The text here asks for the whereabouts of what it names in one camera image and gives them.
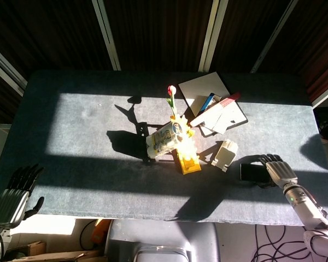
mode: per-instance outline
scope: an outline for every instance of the white notebook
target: white notebook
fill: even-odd
[[[230,96],[217,72],[180,83],[179,87],[194,116],[197,116],[210,93],[217,94],[222,98]],[[228,105],[224,109],[223,114],[223,117],[219,118],[213,130],[201,126],[204,135],[209,135],[213,132],[223,134],[226,127],[232,128],[248,121],[236,102]]]

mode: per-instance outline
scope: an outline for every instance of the gray tablecloth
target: gray tablecloth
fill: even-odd
[[[328,211],[326,158],[295,76],[221,75],[231,93],[240,91],[249,122],[207,138],[195,128],[201,172],[182,175],[171,155],[146,159],[141,134],[168,122],[167,86],[201,75],[36,72],[0,159],[0,192],[17,167],[40,163],[45,171],[29,207],[44,196],[45,214],[301,225],[281,189],[239,180],[240,163],[276,153]],[[191,117],[180,94],[177,107]],[[227,138],[239,150],[225,174],[209,161]]]

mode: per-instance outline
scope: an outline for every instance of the smartphone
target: smartphone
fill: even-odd
[[[268,183],[271,181],[271,177],[263,165],[241,163],[241,180]]]

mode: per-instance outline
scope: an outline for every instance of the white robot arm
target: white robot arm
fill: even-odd
[[[36,179],[42,171],[43,168],[39,169],[38,165],[17,169],[0,195],[0,261],[11,242],[10,229],[35,215],[43,205],[44,198],[41,197],[32,210],[26,211]]]
[[[306,227],[306,247],[317,255],[328,257],[327,212],[304,187],[297,184],[297,176],[278,155],[262,155],[259,160],[267,168],[273,182],[283,189],[286,199]]]

